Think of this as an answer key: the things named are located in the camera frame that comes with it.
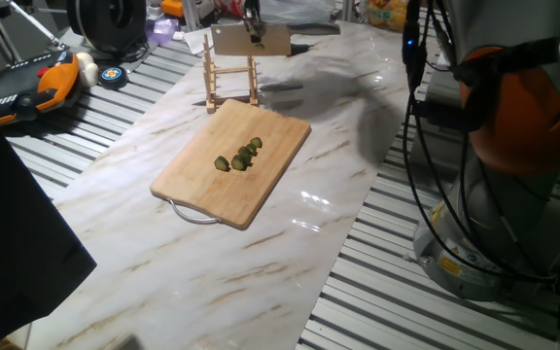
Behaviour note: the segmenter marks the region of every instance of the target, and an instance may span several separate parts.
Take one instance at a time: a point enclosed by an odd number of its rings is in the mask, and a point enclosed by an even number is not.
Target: black cable
[[[430,0],[428,2],[428,13],[432,13],[433,12],[433,1],[434,0]],[[421,42],[421,46],[426,47],[426,43],[427,43],[427,33],[428,33],[428,29],[429,29],[429,20],[430,20],[430,16],[426,17],[426,23],[425,23],[425,30],[423,32],[423,38],[422,38],[422,42]],[[413,68],[416,69],[417,68],[417,61],[418,57],[415,56],[414,57],[414,62],[413,62]],[[405,124],[405,128],[407,128],[407,124],[409,123],[409,113],[411,112],[411,107],[414,106],[416,104],[416,99],[414,96],[414,90],[417,87],[410,85],[409,87],[409,99],[408,99],[408,106],[407,106],[407,112],[406,112],[406,124]],[[434,236],[434,238],[436,239],[436,241],[439,243],[439,245],[441,246],[441,248],[443,250],[445,250],[449,255],[451,255],[452,257],[454,257],[457,261],[471,267],[474,268],[478,271],[484,272],[484,273],[488,273],[488,274],[492,274],[492,275],[496,275],[499,277],[504,277],[504,278],[513,278],[515,280],[520,280],[520,281],[527,281],[527,282],[536,282],[536,283],[546,283],[546,282],[554,282],[555,279],[552,277],[543,277],[543,276],[532,276],[532,275],[527,275],[524,273],[520,273],[518,271],[516,271],[515,269],[513,269],[512,267],[508,266],[506,263],[501,262],[500,260],[495,259],[494,257],[492,257],[487,250],[482,247],[482,245],[479,242],[475,242],[474,239],[471,237],[471,235],[468,233],[468,231],[466,230],[466,227],[461,223],[456,211],[453,209],[452,204],[450,203],[450,200],[448,199],[448,196],[446,195],[446,191],[444,190],[444,188],[442,187],[441,181],[439,179],[438,176],[438,172],[436,171],[436,168],[431,160],[431,157],[429,155],[429,150],[427,149],[427,144],[425,143],[425,139],[424,139],[424,135],[422,133],[422,128],[420,126],[420,118],[416,118],[416,130],[418,132],[418,136],[421,140],[421,144],[422,144],[422,148],[423,148],[423,153],[425,155],[425,159],[432,171],[432,175],[434,176],[434,180],[436,182],[437,188],[439,193],[442,195],[442,200],[444,201],[444,204],[446,205],[448,211],[450,212],[451,217],[453,218],[453,221],[455,221],[456,225],[459,227],[459,229],[462,231],[462,233],[464,234],[464,236],[470,240],[470,242],[474,245],[474,247],[476,249],[478,249],[478,251],[485,256],[485,258],[489,261],[491,261],[491,263],[495,264],[497,267],[499,267],[500,269],[508,272],[510,275],[507,274],[503,274],[503,273],[499,273],[499,272],[494,272],[492,270],[488,270],[482,267],[479,267],[473,263],[467,262],[464,259],[460,258],[458,255],[454,254],[447,246],[446,244],[444,244],[444,242],[441,240],[441,238],[438,236],[438,234],[435,232],[433,226],[431,225],[431,222],[429,221],[427,215],[424,213],[424,209],[422,208],[421,204],[420,204],[420,199],[417,196],[416,189],[415,189],[415,185],[413,184],[413,180],[410,181],[410,186],[412,187],[412,192],[415,193],[415,200],[416,203],[418,204],[419,210],[421,211],[421,214],[423,215],[423,219],[425,220],[425,223],[427,224],[427,226],[430,229],[431,234]],[[404,152],[404,160],[405,160],[405,167],[408,171],[408,178],[411,176],[410,172],[411,169],[409,168],[409,158],[407,156],[407,148],[406,148],[406,140],[404,141],[404,148],[403,148],[403,152]]]
[[[442,15],[442,21],[444,22],[444,27],[446,27],[446,33],[448,34],[448,37],[451,40],[451,47],[453,48],[453,51],[456,53],[457,50],[455,49],[455,41],[453,40],[453,27],[451,26],[451,23],[448,20],[448,15],[446,14],[446,8],[444,7],[444,2],[442,0],[436,0],[436,3],[437,3],[437,7],[439,8],[439,12]]]
[[[468,133],[465,135],[465,142],[466,142],[466,147],[468,147]],[[483,164],[483,162],[480,159],[478,159],[477,161],[478,161],[479,168],[481,170],[481,176],[483,177],[483,182],[485,183],[485,189],[487,190],[487,193],[489,194],[489,196],[492,198],[492,201],[494,202],[494,206],[496,207],[496,211],[497,211],[498,215],[502,218],[502,220],[506,220],[507,217],[505,216],[505,210],[503,210],[503,206],[501,205],[501,202],[496,197],[496,193],[494,191],[494,188],[492,187],[490,179],[487,176],[487,171],[485,171],[485,165]],[[513,240],[513,244],[515,245],[515,248],[517,248],[517,250],[520,252],[520,255],[522,256],[522,259],[524,259],[526,264],[528,264],[531,267],[533,272],[537,273],[538,275],[542,275],[542,273],[540,273],[540,269],[537,268],[537,266],[533,263],[533,261],[531,260],[531,257],[529,257],[529,255],[526,253],[526,250],[524,250],[524,247],[522,247],[522,244],[520,244],[520,242],[517,240],[517,238],[514,238],[512,240]]]
[[[515,183],[517,183],[522,189],[524,189],[524,191],[526,191],[527,193],[529,193],[530,195],[532,195],[533,197],[544,201],[546,203],[548,203],[550,201],[550,198],[544,198],[542,196],[540,196],[537,192],[531,190],[528,186],[526,186],[525,183],[522,182],[522,180],[520,180],[517,176],[513,176],[513,181],[515,181]]]
[[[430,67],[434,68],[434,70],[439,71],[439,72],[450,72],[451,71],[450,68],[446,68],[446,69],[437,68],[437,67],[435,67],[435,65],[431,64],[431,62],[427,62],[427,64]]]

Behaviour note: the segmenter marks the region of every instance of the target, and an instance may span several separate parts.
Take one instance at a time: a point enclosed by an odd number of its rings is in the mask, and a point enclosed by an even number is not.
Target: wire
[[[433,12],[433,1],[434,0],[430,0],[428,2],[428,11],[429,13]],[[429,20],[430,20],[430,16],[426,17],[426,23],[425,23],[425,30],[423,32],[423,38],[422,38],[422,42],[421,42],[421,46],[426,47],[426,42],[427,42],[427,33],[428,33],[428,29],[429,29]],[[416,69],[417,67],[417,63],[418,63],[418,56],[414,57],[414,62],[413,62],[413,67],[414,69]],[[429,218],[427,217],[427,214],[425,213],[424,209],[422,208],[422,205],[420,204],[420,198],[418,197],[418,193],[416,191],[415,188],[415,184],[413,182],[413,178],[411,177],[411,169],[410,169],[410,164],[409,164],[409,156],[407,154],[407,140],[406,140],[406,136],[407,136],[407,128],[408,128],[408,124],[409,124],[409,114],[411,112],[411,108],[412,106],[416,105],[416,99],[415,99],[415,95],[414,95],[414,90],[417,87],[413,87],[410,86],[409,87],[409,98],[408,98],[408,105],[407,105],[407,109],[406,109],[406,115],[405,115],[405,127],[404,127],[404,132],[403,132],[403,158],[404,158],[404,162],[405,162],[405,168],[408,174],[408,180],[410,182],[410,187],[412,189],[412,193],[414,194],[414,199],[416,200],[416,203],[418,205],[419,211],[421,212],[421,215],[423,216],[423,219],[426,223],[426,225],[428,226],[432,236],[434,237],[434,239],[438,242],[438,244],[441,246],[441,248],[446,251],[450,256],[452,256],[455,260],[459,261],[460,263],[467,265],[475,270],[478,270],[480,272],[484,272],[487,274],[491,274],[491,275],[495,275],[495,276],[499,276],[499,277],[503,277],[503,278],[512,278],[515,280],[520,280],[520,281],[527,281],[527,282],[537,282],[537,283],[546,283],[546,282],[555,282],[556,279],[554,277],[543,277],[543,276],[532,276],[532,275],[527,275],[527,274],[523,274],[520,273],[518,271],[515,271],[512,267],[508,266],[507,264],[505,264],[504,262],[501,262],[497,259],[495,259],[494,257],[491,257],[491,255],[489,253],[487,253],[486,249],[484,249],[484,247],[482,247],[482,245],[479,242],[475,242],[474,239],[470,236],[470,234],[468,233],[468,231],[466,230],[465,226],[461,223],[457,213],[454,211],[452,204],[450,203],[450,200],[448,199],[448,196],[446,195],[446,192],[444,190],[444,188],[442,187],[441,181],[439,179],[438,176],[438,172],[436,171],[434,164],[431,160],[431,157],[429,155],[429,150],[427,149],[427,145],[425,143],[425,139],[424,139],[424,135],[422,133],[422,128],[420,125],[420,118],[416,118],[416,130],[418,132],[419,138],[421,140],[421,145],[423,148],[423,153],[425,155],[425,159],[432,171],[432,175],[434,176],[434,180],[436,182],[437,188],[439,193],[442,195],[442,200],[444,201],[452,219],[455,221],[456,225],[459,227],[459,229],[462,231],[462,233],[465,235],[465,237],[467,239],[470,240],[470,242],[474,245],[474,247],[476,247],[476,249],[479,250],[479,252],[485,256],[485,258],[487,258],[487,260],[491,261],[493,264],[495,264],[497,267],[499,267],[500,269],[508,272],[509,274],[503,274],[500,272],[495,272],[493,270],[488,270],[485,269],[483,267],[477,266],[473,263],[467,262],[466,260],[460,258],[457,254],[454,254],[447,246],[446,244],[441,240],[441,238],[439,237],[439,235],[436,233],[433,225],[431,224],[431,221],[429,220]]]
[[[524,189],[524,191],[526,191],[527,193],[531,194],[533,197],[535,197],[535,198],[537,198],[537,199],[539,199],[539,200],[541,200],[541,201],[544,201],[544,202],[546,202],[546,203],[548,203],[548,202],[550,201],[550,198],[544,198],[544,197],[540,196],[539,194],[537,194],[535,191],[531,190],[531,189],[530,189],[528,186],[526,186],[526,184],[524,184],[524,183],[522,182],[522,180],[520,180],[517,176],[513,176],[513,180],[514,180],[518,185],[520,185],[520,187],[521,187],[522,189]]]
[[[439,12],[442,15],[442,21],[444,21],[444,27],[446,27],[446,33],[448,34],[448,38],[451,40],[451,47],[453,51],[456,52],[455,49],[455,41],[453,41],[453,27],[451,23],[448,21],[448,15],[446,14],[446,8],[444,7],[444,2],[442,0],[436,0],[437,7],[439,8]]]
[[[468,133],[466,133],[466,135],[464,137],[465,137],[466,146],[468,147]],[[513,228],[509,227],[508,223],[506,223],[507,217],[505,216],[505,211],[503,210],[503,206],[501,205],[500,201],[496,197],[496,193],[494,192],[494,188],[492,188],[491,182],[490,182],[490,180],[487,176],[487,172],[485,171],[485,165],[483,164],[483,162],[480,159],[478,159],[477,161],[478,161],[479,168],[481,170],[481,176],[483,177],[483,182],[485,183],[485,188],[487,189],[488,194],[492,198],[492,201],[494,202],[494,206],[496,206],[496,211],[498,212],[498,215],[501,217],[501,220],[503,220],[503,224],[505,224],[506,229],[507,230],[511,229],[511,232],[509,234],[514,236],[515,233],[512,232]],[[513,244],[515,245],[517,250],[520,252],[520,255],[522,256],[522,258],[524,259],[526,264],[528,264],[531,267],[533,272],[535,272],[537,274],[541,274],[540,269],[537,268],[537,266],[533,263],[533,261],[531,261],[531,258],[526,253],[526,250],[524,250],[524,247],[522,246],[522,244],[520,244],[520,242],[518,241],[517,238],[513,239]]]
[[[428,64],[430,67],[434,68],[434,70],[439,71],[439,72],[450,72],[450,71],[451,71],[450,68],[446,68],[446,69],[437,68],[437,67],[435,67],[435,65],[433,65],[431,62],[427,62],[427,64]]]
[[[433,6],[433,0],[429,1],[429,6],[430,7]],[[428,29],[429,29],[429,16],[426,17],[425,30],[423,32],[423,38],[422,38],[422,42],[420,44],[421,46],[426,47]],[[418,56],[414,56],[414,62],[412,64],[413,67],[416,67],[416,64],[418,63],[417,60],[418,60]],[[453,257],[458,262],[460,262],[460,263],[462,263],[462,264],[464,264],[468,267],[471,267],[471,268],[473,268],[473,269],[475,269],[479,272],[487,273],[487,274],[490,274],[490,275],[495,275],[495,276],[498,276],[498,277],[515,278],[515,279],[518,279],[518,280],[519,279],[528,279],[529,281],[537,282],[536,279],[526,278],[525,276],[513,277],[513,276],[508,275],[508,274],[503,274],[503,273],[500,273],[500,272],[495,272],[495,271],[492,271],[492,270],[488,270],[486,268],[477,266],[477,265],[475,265],[471,262],[467,262],[463,258],[459,257],[459,255],[457,255],[453,251],[451,251],[451,249],[446,246],[446,244],[442,241],[442,239],[439,237],[438,233],[434,229],[434,226],[432,225],[431,220],[427,217],[427,213],[425,212],[425,209],[423,208],[423,206],[421,204],[421,201],[420,201],[420,198],[418,196],[418,191],[416,190],[416,185],[414,183],[414,179],[413,179],[413,176],[411,174],[411,166],[410,166],[410,163],[409,163],[409,154],[408,154],[408,151],[407,151],[407,130],[408,130],[408,126],[409,126],[409,119],[410,119],[410,113],[411,113],[412,106],[416,105],[416,98],[415,98],[415,95],[414,95],[414,90],[416,88],[417,87],[413,87],[413,86],[409,87],[409,98],[407,100],[407,108],[406,108],[406,111],[405,111],[405,126],[403,128],[403,141],[402,141],[403,160],[404,160],[404,163],[405,163],[405,170],[407,171],[407,179],[409,181],[409,185],[410,185],[410,188],[412,190],[414,200],[416,201],[416,204],[418,205],[419,212],[421,213],[421,216],[423,217],[423,220],[424,220],[425,224],[429,228],[430,233],[432,234],[434,239],[437,241],[437,243],[440,245],[440,247],[446,253],[448,253],[451,257]],[[458,227],[466,234],[466,236],[468,236],[468,233],[466,232],[466,228],[461,224],[461,222],[459,220],[459,217],[456,215],[456,212],[453,210],[452,205],[451,205],[450,201],[448,200],[448,196],[446,195],[446,192],[444,191],[444,188],[442,187],[441,181],[439,180],[438,172],[435,170],[434,164],[433,164],[433,162],[431,160],[431,157],[429,155],[429,150],[427,150],[427,145],[424,141],[424,135],[422,133],[422,127],[420,125],[420,118],[416,118],[416,130],[417,130],[418,135],[421,139],[421,143],[422,143],[422,146],[423,146],[423,152],[425,154],[425,159],[427,160],[427,163],[430,165],[430,169],[432,170],[434,180],[436,181],[438,190],[439,190],[440,194],[442,195],[442,199],[444,200],[444,203],[446,204],[447,209],[451,213],[451,216],[452,216],[453,220],[456,222]]]

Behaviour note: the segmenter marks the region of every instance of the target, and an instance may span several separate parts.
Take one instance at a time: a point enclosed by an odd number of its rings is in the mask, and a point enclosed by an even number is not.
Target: table
[[[57,198],[98,267],[34,323],[30,349],[107,349],[128,333],[144,349],[295,348],[407,99],[401,35],[340,26],[296,37],[308,53],[256,58],[260,85],[304,83],[263,103],[312,133],[247,230],[188,224],[149,191],[210,118],[200,63]],[[240,89],[225,76],[220,91]]]

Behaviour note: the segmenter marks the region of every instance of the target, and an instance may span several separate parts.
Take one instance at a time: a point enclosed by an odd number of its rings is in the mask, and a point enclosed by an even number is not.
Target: snack bag
[[[368,0],[367,21],[380,28],[403,31],[407,15],[407,0]]]

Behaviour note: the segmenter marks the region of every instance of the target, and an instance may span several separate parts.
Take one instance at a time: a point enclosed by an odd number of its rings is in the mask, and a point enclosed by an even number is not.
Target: cucumber slice
[[[215,159],[215,168],[220,171],[228,171],[228,160],[222,156]]]
[[[239,155],[242,157],[251,157],[252,154],[250,153],[250,150],[248,150],[246,147],[241,147],[239,149]]]
[[[233,169],[243,171],[247,166],[247,161],[242,156],[236,155],[232,158],[230,164],[232,165]]]
[[[250,143],[252,145],[254,145],[254,147],[256,148],[262,148],[263,147],[263,140],[261,140],[261,137],[255,137],[252,140],[250,140]]]
[[[245,148],[247,148],[250,151],[250,154],[254,157],[257,156],[258,152],[257,152],[257,147],[254,146],[253,144],[249,144],[247,145]]]

